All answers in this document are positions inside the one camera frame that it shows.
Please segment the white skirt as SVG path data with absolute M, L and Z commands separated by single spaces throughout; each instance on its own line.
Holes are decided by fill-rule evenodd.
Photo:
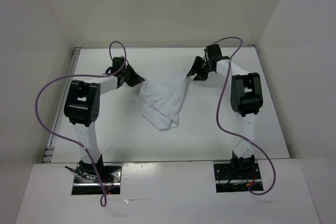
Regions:
M 141 115 L 159 131 L 177 127 L 188 84 L 185 70 L 146 79 L 140 89 Z

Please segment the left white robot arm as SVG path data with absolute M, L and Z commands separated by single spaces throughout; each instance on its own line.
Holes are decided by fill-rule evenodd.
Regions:
M 123 57 L 112 59 L 112 66 L 91 81 L 73 80 L 68 91 L 64 114 L 75 129 L 80 145 L 79 172 L 93 182 L 104 177 L 103 158 L 98 148 L 95 121 L 100 112 L 100 97 L 127 84 L 130 87 L 144 82 Z

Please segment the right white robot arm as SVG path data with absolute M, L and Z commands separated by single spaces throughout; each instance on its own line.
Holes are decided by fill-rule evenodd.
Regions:
M 205 81 L 210 72 L 227 77 L 230 84 L 230 105 L 241 118 L 242 132 L 240 140 L 232 151 L 230 172 L 235 178 L 243 178 L 254 168 L 255 156 L 252 141 L 255 138 L 255 120 L 263 105 L 260 75 L 247 72 L 228 56 L 223 56 L 218 44 L 209 45 L 204 49 L 204 56 L 197 56 L 187 76 L 195 81 Z

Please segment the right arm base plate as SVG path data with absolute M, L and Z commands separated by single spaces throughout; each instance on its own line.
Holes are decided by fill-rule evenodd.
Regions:
M 214 177 L 217 193 L 233 193 L 249 191 L 263 191 L 261 174 L 258 163 L 254 164 L 254 168 L 248 171 L 234 173 L 228 162 L 214 163 Z

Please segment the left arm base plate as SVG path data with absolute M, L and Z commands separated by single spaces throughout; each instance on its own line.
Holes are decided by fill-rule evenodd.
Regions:
M 101 180 L 107 195 L 119 195 L 121 190 L 122 164 L 104 163 Z M 96 174 L 74 172 L 72 195 L 102 195 Z

